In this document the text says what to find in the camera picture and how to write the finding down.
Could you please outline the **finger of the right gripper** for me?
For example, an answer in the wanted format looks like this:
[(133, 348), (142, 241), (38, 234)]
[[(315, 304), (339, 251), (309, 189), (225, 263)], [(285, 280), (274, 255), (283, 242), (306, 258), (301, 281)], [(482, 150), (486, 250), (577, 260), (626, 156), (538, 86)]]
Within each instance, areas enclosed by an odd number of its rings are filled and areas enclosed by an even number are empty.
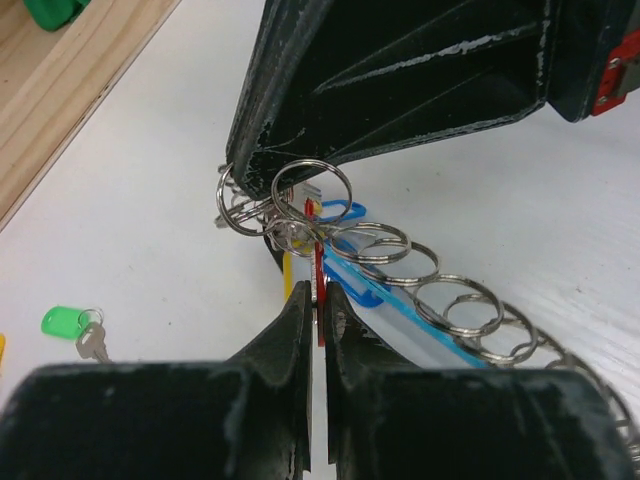
[(546, 100), (551, 1), (268, 1), (226, 146), (272, 183), (517, 122)]

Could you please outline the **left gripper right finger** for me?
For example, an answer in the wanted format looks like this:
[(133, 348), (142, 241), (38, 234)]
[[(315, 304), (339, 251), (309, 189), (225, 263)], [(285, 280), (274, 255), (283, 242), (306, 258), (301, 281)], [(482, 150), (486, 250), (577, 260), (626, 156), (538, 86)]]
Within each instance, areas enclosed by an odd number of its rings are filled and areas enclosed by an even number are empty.
[(631, 479), (635, 426), (578, 357), (560, 369), (424, 369), (331, 283), (328, 460), (341, 479)]

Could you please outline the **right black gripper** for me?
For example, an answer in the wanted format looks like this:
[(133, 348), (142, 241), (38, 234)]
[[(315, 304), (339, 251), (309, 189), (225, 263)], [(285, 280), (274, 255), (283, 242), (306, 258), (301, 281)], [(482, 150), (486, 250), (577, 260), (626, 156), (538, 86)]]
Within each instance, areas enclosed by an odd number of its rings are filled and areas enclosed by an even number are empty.
[(547, 102), (569, 122), (601, 115), (639, 88), (639, 3), (561, 1)]

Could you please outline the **metal keyring band blue handle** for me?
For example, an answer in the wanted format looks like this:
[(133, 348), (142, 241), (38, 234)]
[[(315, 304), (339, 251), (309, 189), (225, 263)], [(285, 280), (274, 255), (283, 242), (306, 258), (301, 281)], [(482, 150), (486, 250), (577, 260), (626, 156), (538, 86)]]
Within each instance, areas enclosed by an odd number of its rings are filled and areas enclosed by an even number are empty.
[[(224, 181), (234, 181), (232, 171), (232, 165), (219, 167), (216, 190)], [(311, 159), (296, 160), (281, 168), (268, 181), (263, 200), (272, 200), (281, 213), (289, 206), (302, 212), (302, 203), (290, 203), (281, 195), (303, 182), (318, 188), (323, 201), (354, 202), (352, 186), (344, 172)], [(367, 219), (366, 214), (330, 229), (328, 247), (327, 264), (357, 290), (370, 288), (382, 294), (386, 287), (390, 289), (385, 302), (372, 309), (379, 314), (403, 316), (467, 365), (580, 374), (604, 399), (632, 462), (639, 461), (639, 424), (619, 393), (583, 358), (484, 283), (442, 272), (440, 257), (429, 246), (396, 227)], [(292, 292), (294, 276), (301, 271), (303, 262), (308, 264), (311, 282), (311, 261), (291, 256), (285, 265), (292, 269), (292, 281), (287, 284), (283, 276), (287, 294)]]

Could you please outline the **red tag key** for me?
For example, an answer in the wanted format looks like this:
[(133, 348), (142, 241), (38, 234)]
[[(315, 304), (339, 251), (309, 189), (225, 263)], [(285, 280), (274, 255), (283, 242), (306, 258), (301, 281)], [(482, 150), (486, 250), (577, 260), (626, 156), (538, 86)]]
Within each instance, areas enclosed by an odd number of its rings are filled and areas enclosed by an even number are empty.
[(320, 234), (312, 232), (311, 240), (311, 286), (314, 305), (317, 344), (325, 346), (324, 338), (324, 304), (326, 301), (326, 280), (324, 275), (324, 244)]

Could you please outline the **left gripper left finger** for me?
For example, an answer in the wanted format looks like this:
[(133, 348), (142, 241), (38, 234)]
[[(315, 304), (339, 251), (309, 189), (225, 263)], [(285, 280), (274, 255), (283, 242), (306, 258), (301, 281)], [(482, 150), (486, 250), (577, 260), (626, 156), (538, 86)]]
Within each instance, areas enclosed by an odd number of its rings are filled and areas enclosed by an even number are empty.
[(311, 287), (225, 361), (57, 364), (1, 416), (5, 479), (299, 479), (311, 468)]

